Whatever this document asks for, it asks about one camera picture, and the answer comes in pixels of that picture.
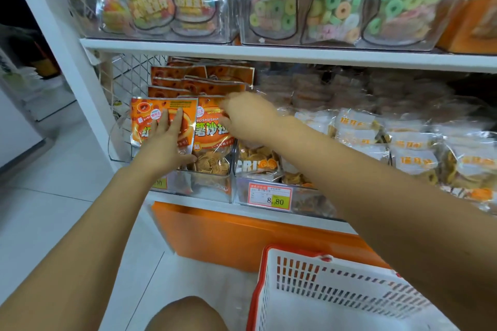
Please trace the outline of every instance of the person's right hand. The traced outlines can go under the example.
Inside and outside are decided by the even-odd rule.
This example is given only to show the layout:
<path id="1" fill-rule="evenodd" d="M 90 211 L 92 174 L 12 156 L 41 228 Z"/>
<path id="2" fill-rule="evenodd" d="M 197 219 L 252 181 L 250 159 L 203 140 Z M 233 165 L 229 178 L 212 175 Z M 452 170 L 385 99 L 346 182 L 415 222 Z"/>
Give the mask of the person's right hand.
<path id="1" fill-rule="evenodd" d="M 230 93 L 221 102 L 229 118 L 219 121 L 230 134 L 240 140 L 269 145 L 281 116 L 273 104 L 250 92 Z"/>

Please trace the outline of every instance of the person's right arm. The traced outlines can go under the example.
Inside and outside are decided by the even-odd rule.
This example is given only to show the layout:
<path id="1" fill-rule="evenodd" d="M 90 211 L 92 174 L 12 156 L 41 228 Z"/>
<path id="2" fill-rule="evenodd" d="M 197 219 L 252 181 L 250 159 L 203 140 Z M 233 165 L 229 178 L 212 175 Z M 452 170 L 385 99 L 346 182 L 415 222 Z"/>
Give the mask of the person's right arm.
<path id="1" fill-rule="evenodd" d="M 497 322 L 497 220 L 313 130 L 248 92 L 224 102 L 236 138 L 297 167 L 339 215 L 462 331 Z"/>

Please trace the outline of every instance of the forearm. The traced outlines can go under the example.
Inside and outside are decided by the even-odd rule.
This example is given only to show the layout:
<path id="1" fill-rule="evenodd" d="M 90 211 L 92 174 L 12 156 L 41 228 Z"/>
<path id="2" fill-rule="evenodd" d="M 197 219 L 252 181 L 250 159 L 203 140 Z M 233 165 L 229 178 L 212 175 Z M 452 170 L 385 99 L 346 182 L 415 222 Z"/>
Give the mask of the forearm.
<path id="1" fill-rule="evenodd" d="M 152 178 L 119 170 L 0 308 L 0 330 L 97 330 Z"/>
<path id="2" fill-rule="evenodd" d="M 363 239 L 452 320 L 471 304 L 485 320 L 475 288 L 497 284 L 493 218 L 285 117 L 271 147 L 308 177 Z M 487 290 L 486 302 L 497 300 Z M 459 327 L 465 321 L 459 320 Z"/>

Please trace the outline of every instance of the person's left arm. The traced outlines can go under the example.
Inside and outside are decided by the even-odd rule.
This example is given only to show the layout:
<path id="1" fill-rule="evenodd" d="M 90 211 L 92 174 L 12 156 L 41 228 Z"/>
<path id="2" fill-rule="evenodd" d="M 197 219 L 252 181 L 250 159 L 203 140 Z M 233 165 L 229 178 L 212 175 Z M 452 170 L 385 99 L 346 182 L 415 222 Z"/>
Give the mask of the person's left arm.
<path id="1" fill-rule="evenodd" d="M 114 287 L 124 247 L 153 183 L 195 161 L 180 155 L 182 111 L 165 111 L 128 167 L 116 172 L 81 219 L 0 307 L 0 331 L 96 331 Z"/>

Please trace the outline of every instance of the white shelf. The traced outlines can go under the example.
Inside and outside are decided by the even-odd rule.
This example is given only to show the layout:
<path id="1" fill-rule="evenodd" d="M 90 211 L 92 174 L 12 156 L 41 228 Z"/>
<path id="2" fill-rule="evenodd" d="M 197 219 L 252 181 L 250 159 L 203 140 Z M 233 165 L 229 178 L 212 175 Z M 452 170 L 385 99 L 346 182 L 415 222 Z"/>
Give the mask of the white shelf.
<path id="1" fill-rule="evenodd" d="M 146 203 L 160 201 L 164 203 L 172 203 L 184 205 L 187 207 L 207 209 L 209 211 L 224 212 L 232 215 L 252 217 L 255 219 L 277 221 L 285 224 L 294 224 L 307 226 L 310 228 L 331 230 L 334 232 L 357 234 L 355 230 L 344 221 L 321 219 L 318 217 L 295 215 L 270 209 L 250 207 L 242 205 L 236 199 L 235 203 L 225 203 L 221 201 L 213 201 L 199 199 L 190 196 L 173 195 L 164 192 L 149 191 Z"/>
<path id="2" fill-rule="evenodd" d="M 88 49 L 116 53 L 497 73 L 497 56 L 369 50 L 229 46 L 159 41 L 81 39 Z"/>

